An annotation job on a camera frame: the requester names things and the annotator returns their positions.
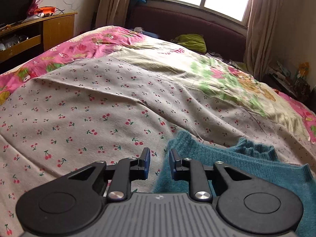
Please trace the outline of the teal knit sweater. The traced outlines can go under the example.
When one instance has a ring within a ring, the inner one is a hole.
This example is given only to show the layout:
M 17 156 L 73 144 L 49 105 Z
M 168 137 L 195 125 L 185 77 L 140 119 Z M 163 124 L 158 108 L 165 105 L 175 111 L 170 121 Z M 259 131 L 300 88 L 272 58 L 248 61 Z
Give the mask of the teal knit sweater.
M 180 212 L 176 212 L 172 201 L 177 194 L 187 195 L 187 181 L 175 181 L 171 176 L 169 153 L 175 149 L 179 157 L 192 158 L 206 166 L 213 166 L 216 161 L 223 161 L 241 171 L 270 183 L 286 188 L 295 193 L 303 204 L 303 216 L 295 230 L 295 235 L 226 235 L 226 236 L 315 236 L 315 179 L 308 165 L 294 166 L 278 160 L 273 146 L 255 144 L 245 138 L 230 148 L 220 149 L 196 142 L 190 133 L 181 131 L 176 138 L 168 142 L 168 155 L 159 174 L 154 191 L 165 193 L 161 202 L 160 213 L 171 217 L 168 231 L 175 230 L 176 235 L 186 232 L 188 221 L 183 221 Z

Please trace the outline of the cherry print bed sheet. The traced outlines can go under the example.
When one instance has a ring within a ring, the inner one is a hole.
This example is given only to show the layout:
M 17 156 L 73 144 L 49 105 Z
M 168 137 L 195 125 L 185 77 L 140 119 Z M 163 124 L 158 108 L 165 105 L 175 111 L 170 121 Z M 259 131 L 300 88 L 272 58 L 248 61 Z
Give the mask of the cherry print bed sheet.
M 167 143 L 247 144 L 245 155 L 285 170 L 249 166 L 301 186 L 315 176 L 315 113 L 212 56 L 122 27 L 101 27 L 1 74 L 1 236 L 19 236 L 18 198 L 94 161 L 151 150 L 138 192 L 174 192 Z

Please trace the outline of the cluttered bedside shelf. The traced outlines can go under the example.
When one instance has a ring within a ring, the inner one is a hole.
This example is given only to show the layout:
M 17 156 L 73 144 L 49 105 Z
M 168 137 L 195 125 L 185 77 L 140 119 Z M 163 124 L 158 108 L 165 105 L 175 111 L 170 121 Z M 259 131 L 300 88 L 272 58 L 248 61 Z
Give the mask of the cluttered bedside shelf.
M 291 71 L 279 61 L 269 66 L 262 82 L 302 103 L 308 100 L 311 93 L 306 76 L 301 76 L 300 73 L 292 75 Z

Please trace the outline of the dark maroon headboard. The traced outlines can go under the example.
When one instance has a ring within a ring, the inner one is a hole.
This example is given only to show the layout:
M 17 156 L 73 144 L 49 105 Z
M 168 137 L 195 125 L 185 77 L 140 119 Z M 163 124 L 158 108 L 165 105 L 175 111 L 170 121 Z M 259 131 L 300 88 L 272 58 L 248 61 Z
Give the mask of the dark maroon headboard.
M 208 51 L 225 59 L 242 62 L 245 54 L 245 27 L 222 16 L 175 2 L 148 0 L 127 15 L 126 28 L 142 27 L 169 41 L 182 34 L 200 34 Z

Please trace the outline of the green cloth bundle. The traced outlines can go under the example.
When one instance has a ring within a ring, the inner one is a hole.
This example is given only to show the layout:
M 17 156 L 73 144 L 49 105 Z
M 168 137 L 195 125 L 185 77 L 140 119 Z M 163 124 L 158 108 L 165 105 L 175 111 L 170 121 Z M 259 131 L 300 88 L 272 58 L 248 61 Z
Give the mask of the green cloth bundle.
M 170 41 L 200 54 L 207 52 L 205 40 L 199 34 L 182 34 Z

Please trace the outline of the wooden side cabinet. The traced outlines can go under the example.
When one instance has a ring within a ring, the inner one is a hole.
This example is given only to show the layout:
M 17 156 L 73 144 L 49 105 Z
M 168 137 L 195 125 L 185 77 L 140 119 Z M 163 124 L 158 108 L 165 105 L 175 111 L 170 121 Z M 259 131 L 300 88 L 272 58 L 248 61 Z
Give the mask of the wooden side cabinet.
M 74 36 L 75 12 L 49 16 L 1 29 L 1 40 L 24 36 L 27 39 L 1 51 L 1 62 L 39 46 L 42 51 L 70 40 Z

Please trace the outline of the orange object on cabinet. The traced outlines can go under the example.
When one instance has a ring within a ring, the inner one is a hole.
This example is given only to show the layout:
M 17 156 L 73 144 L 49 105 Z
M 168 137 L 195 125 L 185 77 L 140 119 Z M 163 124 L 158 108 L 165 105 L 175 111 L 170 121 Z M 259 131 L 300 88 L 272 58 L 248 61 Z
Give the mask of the orange object on cabinet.
M 56 7 L 51 6 L 45 6 L 45 7 L 39 7 L 34 10 L 34 14 L 54 14 L 56 12 Z

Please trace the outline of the beige left curtain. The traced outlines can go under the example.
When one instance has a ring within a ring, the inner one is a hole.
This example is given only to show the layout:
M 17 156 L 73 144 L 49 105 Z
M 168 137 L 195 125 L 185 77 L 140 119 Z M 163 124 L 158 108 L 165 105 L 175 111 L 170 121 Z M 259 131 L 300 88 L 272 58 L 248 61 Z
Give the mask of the beige left curtain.
M 121 26 L 126 20 L 130 0 L 100 0 L 95 27 Z

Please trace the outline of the beige curtain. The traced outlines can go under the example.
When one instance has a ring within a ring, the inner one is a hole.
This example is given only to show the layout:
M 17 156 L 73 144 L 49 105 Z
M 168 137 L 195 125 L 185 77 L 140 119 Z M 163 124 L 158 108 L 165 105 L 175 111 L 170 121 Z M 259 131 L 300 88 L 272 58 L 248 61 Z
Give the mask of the beige curtain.
M 100 0 L 95 27 L 121 26 L 126 20 L 130 0 Z
M 244 62 L 248 72 L 259 81 L 268 69 L 282 2 L 283 0 L 252 0 Z

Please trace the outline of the beige right curtain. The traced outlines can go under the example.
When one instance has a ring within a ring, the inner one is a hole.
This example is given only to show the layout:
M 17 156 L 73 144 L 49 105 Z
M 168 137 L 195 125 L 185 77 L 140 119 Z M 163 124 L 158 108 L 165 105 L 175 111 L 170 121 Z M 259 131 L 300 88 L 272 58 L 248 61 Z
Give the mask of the beige right curtain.
M 282 2 L 283 0 L 252 0 L 244 62 L 248 72 L 259 81 L 268 69 Z

